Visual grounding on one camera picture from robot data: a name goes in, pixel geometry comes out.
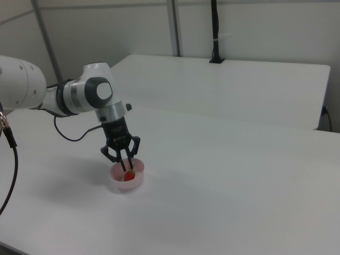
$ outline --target pink bowl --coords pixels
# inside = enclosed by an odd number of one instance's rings
[[[123,160],[124,166],[126,169],[129,169],[129,161],[128,159]],[[114,185],[121,190],[131,190],[138,187],[144,179],[144,163],[137,159],[132,158],[133,170],[135,171],[134,179],[124,182],[124,172],[121,163],[116,163],[112,166],[110,171],[110,177],[114,183]]]

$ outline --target white wall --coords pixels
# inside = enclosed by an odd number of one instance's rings
[[[191,5],[190,1],[179,0],[182,54],[210,58],[211,9],[209,4],[198,2]],[[333,128],[340,132],[339,2],[219,4],[218,15],[220,35],[230,34],[220,42],[223,57],[329,65],[326,104]],[[326,120],[322,128],[328,129]]]
[[[29,61],[40,67],[47,85],[57,82],[30,1],[0,1],[0,55]]]
[[[91,62],[113,66],[130,54],[173,55],[165,0],[38,3],[64,79],[79,77]]]

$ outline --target strawberry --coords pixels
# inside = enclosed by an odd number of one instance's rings
[[[135,171],[133,169],[130,169],[127,171],[127,173],[124,175],[124,182],[133,180],[135,177]]]

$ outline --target table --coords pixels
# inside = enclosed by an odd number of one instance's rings
[[[0,240],[28,254],[338,254],[340,136],[136,106],[140,187],[119,193],[101,130],[71,143],[41,111],[8,116],[18,182]],[[58,120],[76,138],[94,113]],[[13,156],[0,142],[0,195]]]
[[[130,55],[112,67],[119,93],[168,111],[316,129],[329,66]]]

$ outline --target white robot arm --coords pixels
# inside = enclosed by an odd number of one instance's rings
[[[76,80],[47,88],[42,71],[35,65],[16,58],[0,56],[0,102],[4,109],[30,108],[44,110],[55,117],[68,117],[95,111],[106,136],[101,152],[112,162],[121,162],[125,150],[130,168],[137,154],[140,138],[129,134],[122,101],[113,88],[114,80],[107,63],[91,63],[83,67]],[[133,149],[129,151],[131,140]],[[108,153],[116,151],[116,157]]]

